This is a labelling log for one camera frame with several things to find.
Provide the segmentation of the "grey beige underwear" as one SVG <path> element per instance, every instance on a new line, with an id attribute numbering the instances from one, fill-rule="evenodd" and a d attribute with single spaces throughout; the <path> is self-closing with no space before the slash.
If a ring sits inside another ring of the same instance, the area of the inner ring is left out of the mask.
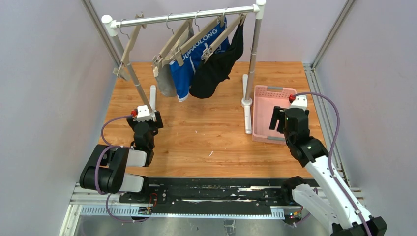
<path id="1" fill-rule="evenodd" d="M 173 60 L 171 57 L 178 50 L 178 48 L 193 35 L 194 29 L 192 27 L 187 27 L 187 30 L 183 32 L 180 38 L 173 45 L 173 48 L 170 50 L 168 55 L 163 59 L 162 67 L 158 69 L 157 75 L 156 69 L 154 69 L 154 76 L 157 81 L 158 88 L 165 97 L 176 97 L 177 95 L 175 83 L 169 66 L 169 63 Z"/>

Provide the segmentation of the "blue white underwear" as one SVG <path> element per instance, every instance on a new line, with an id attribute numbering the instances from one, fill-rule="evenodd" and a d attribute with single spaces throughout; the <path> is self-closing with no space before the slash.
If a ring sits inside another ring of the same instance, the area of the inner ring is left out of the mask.
<path id="1" fill-rule="evenodd" d="M 180 65 L 176 60 L 170 62 L 169 66 L 179 102 L 184 102 L 188 98 L 192 79 L 202 59 L 203 51 L 224 31 L 225 27 L 218 24 L 211 33 L 200 40 L 200 43 L 197 43 L 187 54 L 183 55 L 183 65 Z"/>

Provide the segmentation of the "beige hanger of blue underwear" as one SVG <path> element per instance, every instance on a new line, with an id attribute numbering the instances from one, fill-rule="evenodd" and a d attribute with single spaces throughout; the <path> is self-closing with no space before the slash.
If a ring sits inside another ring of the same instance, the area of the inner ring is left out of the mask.
<path id="1" fill-rule="evenodd" d="M 182 56 L 187 54 L 189 50 L 191 50 L 197 43 L 200 43 L 208 33 L 220 24 L 220 17 L 214 18 L 211 22 L 205 25 L 199 32 L 195 33 L 190 39 L 188 39 L 184 44 L 182 44 L 178 50 L 173 54 L 171 59 L 175 59 L 179 62 L 180 65 L 183 65 Z"/>

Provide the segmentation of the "beige hanger of grey underwear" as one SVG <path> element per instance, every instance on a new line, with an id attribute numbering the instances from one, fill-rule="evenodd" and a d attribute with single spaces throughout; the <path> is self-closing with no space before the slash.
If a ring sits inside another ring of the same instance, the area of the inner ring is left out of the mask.
<path id="1" fill-rule="evenodd" d="M 153 59 L 152 59 L 152 68 L 153 68 L 153 75 L 154 77 L 157 77 L 159 74 L 160 69 L 162 68 L 163 65 L 163 60 L 167 57 L 167 55 L 170 53 L 170 51 L 174 48 L 176 42 L 181 38 L 181 36 L 190 29 L 191 24 L 192 24 L 192 20 L 188 19 L 185 20 L 180 27 L 174 31 L 172 28 L 170 28 L 168 26 L 168 20 L 169 17 L 171 16 L 171 13 L 166 17 L 166 27 L 168 29 L 170 29 L 172 31 L 172 36 L 171 38 L 167 41 L 167 43 L 163 46 L 163 48 L 161 49 L 161 51 L 159 52 L 158 55 L 156 55 Z"/>

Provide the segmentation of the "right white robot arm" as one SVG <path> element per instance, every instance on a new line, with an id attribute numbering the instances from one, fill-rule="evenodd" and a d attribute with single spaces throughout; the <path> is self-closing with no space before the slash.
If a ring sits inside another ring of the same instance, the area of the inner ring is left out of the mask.
<path id="1" fill-rule="evenodd" d="M 330 153 L 310 135 L 308 114 L 301 108 L 275 106 L 270 127 L 284 134 L 291 155 L 311 174 L 326 200 L 300 176 L 284 181 L 281 199 L 304 207 L 331 236 L 383 236 L 387 231 L 385 220 L 374 217 L 342 180 L 329 162 Z"/>

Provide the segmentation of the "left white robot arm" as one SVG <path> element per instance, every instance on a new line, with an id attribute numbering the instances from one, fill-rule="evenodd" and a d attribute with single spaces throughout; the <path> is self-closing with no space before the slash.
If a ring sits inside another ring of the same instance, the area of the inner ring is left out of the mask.
<path id="1" fill-rule="evenodd" d="M 145 191 L 148 178 L 127 174 L 126 168 L 148 167 L 151 164 L 154 137 L 163 128 L 160 113 L 157 111 L 155 115 L 155 121 L 151 119 L 143 122 L 135 121 L 132 115 L 124 116 L 134 132 L 130 146 L 97 144 L 81 172 L 80 186 L 102 195 Z"/>

